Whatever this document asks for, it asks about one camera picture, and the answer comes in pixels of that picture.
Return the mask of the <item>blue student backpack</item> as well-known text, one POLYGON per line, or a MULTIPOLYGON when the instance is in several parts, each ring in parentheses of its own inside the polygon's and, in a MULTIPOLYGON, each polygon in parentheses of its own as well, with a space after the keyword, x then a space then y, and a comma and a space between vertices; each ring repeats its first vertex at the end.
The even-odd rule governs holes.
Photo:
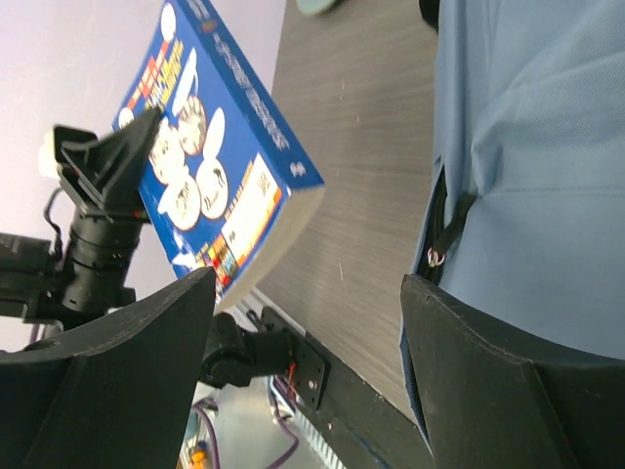
POLYGON ((437 58, 413 273, 524 332, 623 364, 623 3, 418 11, 437 58))

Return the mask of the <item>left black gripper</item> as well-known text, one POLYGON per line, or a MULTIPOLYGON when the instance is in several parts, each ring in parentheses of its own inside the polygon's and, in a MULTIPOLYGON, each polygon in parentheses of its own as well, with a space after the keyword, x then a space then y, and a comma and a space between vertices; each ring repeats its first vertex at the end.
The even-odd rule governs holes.
POLYGON ((82 213, 148 222, 139 185, 161 119, 161 109, 152 107, 102 138, 74 127, 53 127, 62 188, 82 213))

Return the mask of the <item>blue book with plates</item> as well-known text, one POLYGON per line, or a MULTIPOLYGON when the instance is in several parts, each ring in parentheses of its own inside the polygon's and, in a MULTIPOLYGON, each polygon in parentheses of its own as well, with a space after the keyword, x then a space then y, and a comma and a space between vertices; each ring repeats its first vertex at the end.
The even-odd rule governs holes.
POLYGON ((139 192, 178 277, 216 273, 239 303, 291 247, 324 182, 208 1, 167 1, 112 126, 162 110, 139 192))

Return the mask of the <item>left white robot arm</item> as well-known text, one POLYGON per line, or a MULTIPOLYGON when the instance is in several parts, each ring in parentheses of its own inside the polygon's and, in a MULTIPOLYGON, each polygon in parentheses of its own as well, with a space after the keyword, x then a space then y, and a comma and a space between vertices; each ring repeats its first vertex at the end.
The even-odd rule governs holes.
MULTIPOLYGON (((1 233, 1 316, 69 330, 136 301, 125 286, 149 216, 139 195, 148 155, 162 120, 152 108, 105 137, 57 125, 44 143, 60 186, 44 208, 53 241, 1 233), (51 218, 56 197, 75 206, 66 248, 51 218)), ((296 338, 287 329, 246 331, 226 313, 213 317, 199 381, 246 387, 253 378, 293 377, 296 338)))

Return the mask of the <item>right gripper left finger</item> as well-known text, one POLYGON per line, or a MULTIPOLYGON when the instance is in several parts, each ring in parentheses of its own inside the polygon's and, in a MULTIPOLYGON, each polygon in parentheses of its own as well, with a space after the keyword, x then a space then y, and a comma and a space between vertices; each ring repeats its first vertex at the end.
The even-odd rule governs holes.
POLYGON ((5 468, 173 468, 215 306, 194 271, 29 350, 1 356, 5 468))

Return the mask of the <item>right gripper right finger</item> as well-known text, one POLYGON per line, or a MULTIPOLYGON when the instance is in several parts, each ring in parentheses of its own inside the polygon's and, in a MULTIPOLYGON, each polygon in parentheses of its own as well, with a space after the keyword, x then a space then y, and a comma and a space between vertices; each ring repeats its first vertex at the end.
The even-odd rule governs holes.
POLYGON ((620 468, 624 363, 539 338, 407 276, 400 302, 438 468, 620 468))

